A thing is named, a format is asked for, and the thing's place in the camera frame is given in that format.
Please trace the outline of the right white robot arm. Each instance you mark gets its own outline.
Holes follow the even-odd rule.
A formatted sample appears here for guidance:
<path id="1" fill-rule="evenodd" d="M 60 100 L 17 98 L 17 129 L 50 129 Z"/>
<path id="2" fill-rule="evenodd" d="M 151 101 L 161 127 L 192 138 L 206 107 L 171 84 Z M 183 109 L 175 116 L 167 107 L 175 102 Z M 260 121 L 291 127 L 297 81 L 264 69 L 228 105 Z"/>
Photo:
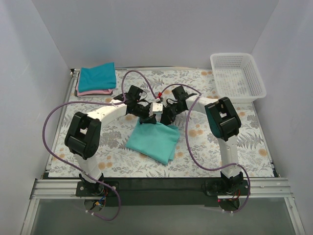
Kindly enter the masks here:
<path id="1" fill-rule="evenodd" d="M 241 120 L 228 97 L 209 99 L 197 93 L 189 94 L 183 86 L 172 90 L 173 103 L 167 102 L 163 108 L 160 122 L 164 125 L 174 123 L 176 116 L 184 111 L 196 111 L 207 116 L 211 133 L 217 138 L 222 166 L 220 178 L 205 183 L 207 195 L 231 195 L 240 191 L 244 176 L 238 166 L 237 139 Z"/>

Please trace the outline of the teal green t shirt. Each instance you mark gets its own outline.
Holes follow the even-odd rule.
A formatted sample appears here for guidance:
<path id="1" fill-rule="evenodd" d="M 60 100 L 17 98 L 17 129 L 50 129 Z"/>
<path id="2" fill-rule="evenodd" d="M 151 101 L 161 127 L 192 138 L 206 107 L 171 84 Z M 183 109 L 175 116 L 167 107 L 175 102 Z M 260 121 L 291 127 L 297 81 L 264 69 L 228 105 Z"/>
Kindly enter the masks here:
<path id="1" fill-rule="evenodd" d="M 138 122 L 130 135 L 126 147 L 144 154 L 153 160 L 168 165 L 174 159 L 176 145 L 180 138 L 178 127 Z"/>

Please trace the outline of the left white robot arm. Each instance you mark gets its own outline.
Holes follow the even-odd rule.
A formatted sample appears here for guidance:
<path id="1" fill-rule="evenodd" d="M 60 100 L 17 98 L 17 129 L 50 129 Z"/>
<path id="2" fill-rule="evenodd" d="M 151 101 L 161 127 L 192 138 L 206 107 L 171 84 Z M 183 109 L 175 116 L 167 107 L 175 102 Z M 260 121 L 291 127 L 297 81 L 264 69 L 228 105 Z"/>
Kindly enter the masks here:
<path id="1" fill-rule="evenodd" d="M 156 116 L 150 113 L 151 104 L 140 104 L 145 100 L 141 98 L 143 90 L 132 85 L 125 95 L 113 98 L 111 106 L 103 106 L 89 113 L 77 112 L 74 114 L 65 138 L 65 145 L 78 161 L 83 170 L 79 174 L 83 187 L 91 195 L 98 196 L 104 190 L 104 176 L 101 172 L 95 153 L 100 143 L 102 127 L 127 114 L 139 118 L 139 123 L 155 124 Z"/>

